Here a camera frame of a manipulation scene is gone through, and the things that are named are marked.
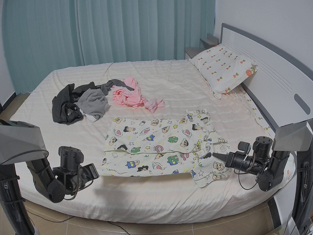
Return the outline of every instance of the mattress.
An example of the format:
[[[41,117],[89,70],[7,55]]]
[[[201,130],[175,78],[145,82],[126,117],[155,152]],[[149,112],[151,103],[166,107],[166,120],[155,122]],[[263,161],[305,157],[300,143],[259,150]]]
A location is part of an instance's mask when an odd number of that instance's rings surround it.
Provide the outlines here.
[[[133,109],[117,105],[110,92],[107,99],[112,106],[98,121],[93,123],[84,118],[72,125],[53,122],[51,101],[67,84],[79,86],[91,81],[103,84],[129,75],[138,81],[144,97],[163,99],[165,108],[152,114],[143,107]],[[257,108],[253,105],[240,87],[223,94],[221,100],[216,99],[201,74],[186,60],[107,63],[53,71],[11,120],[25,121],[41,128],[50,152],[50,165],[57,167],[60,165],[58,147],[62,145],[79,148],[84,154],[83,165],[103,158],[105,137],[115,117],[179,119],[184,109],[207,108],[217,132],[236,151],[239,141],[253,143],[257,136],[270,134],[267,123],[261,116],[256,117]],[[268,192],[261,191],[258,186],[252,190],[242,189],[234,173],[204,188],[199,188],[189,173],[129,178],[101,176],[91,187],[80,191],[74,200],[58,204],[35,190],[25,163],[16,164],[16,171],[21,178],[19,185],[24,198],[62,213],[108,221],[191,223],[241,213],[260,204],[288,183],[295,165],[290,156],[283,181]],[[242,175],[240,180],[243,186],[250,187],[255,183],[255,176]]]

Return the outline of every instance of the teal curtain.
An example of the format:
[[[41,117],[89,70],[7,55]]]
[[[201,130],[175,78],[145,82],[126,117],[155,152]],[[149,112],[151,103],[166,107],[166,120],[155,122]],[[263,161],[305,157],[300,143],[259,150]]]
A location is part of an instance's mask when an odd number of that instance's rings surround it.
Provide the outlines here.
[[[214,15],[215,0],[4,0],[5,57],[16,92],[32,91],[69,66],[184,59]]]

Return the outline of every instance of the tiled floor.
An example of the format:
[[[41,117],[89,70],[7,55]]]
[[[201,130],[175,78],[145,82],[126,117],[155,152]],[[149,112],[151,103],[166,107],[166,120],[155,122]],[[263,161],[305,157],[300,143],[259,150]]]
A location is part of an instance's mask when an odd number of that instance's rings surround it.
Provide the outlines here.
[[[18,95],[7,109],[0,114],[0,119],[8,120],[16,112],[19,106],[29,94]],[[26,209],[34,214],[40,215],[49,220],[62,221],[67,219],[67,214],[37,205],[26,201]],[[14,231],[6,218],[3,210],[1,211],[0,235],[14,235]],[[40,217],[29,214],[41,235],[122,235],[125,232],[106,221],[85,219],[74,217],[63,223],[52,223]],[[126,229],[130,234],[161,234],[166,235],[264,235],[273,229],[273,222],[267,203],[262,203],[243,213],[221,217],[215,220],[193,224],[118,224]]]

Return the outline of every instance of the white headboard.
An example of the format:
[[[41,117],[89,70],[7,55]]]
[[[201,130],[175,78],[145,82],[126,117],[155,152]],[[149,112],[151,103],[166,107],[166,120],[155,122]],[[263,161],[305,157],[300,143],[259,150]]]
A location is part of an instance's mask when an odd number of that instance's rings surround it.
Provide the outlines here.
[[[313,70],[268,41],[225,23],[221,43],[257,63],[258,71],[242,85],[274,130],[313,118]]]

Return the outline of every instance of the white pillow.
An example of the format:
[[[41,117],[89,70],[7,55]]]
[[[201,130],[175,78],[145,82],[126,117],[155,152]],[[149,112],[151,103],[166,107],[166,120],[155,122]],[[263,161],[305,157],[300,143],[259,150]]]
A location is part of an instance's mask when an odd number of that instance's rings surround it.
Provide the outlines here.
[[[217,99],[257,71],[249,57],[231,51],[222,44],[199,53],[190,61],[208,82]]]

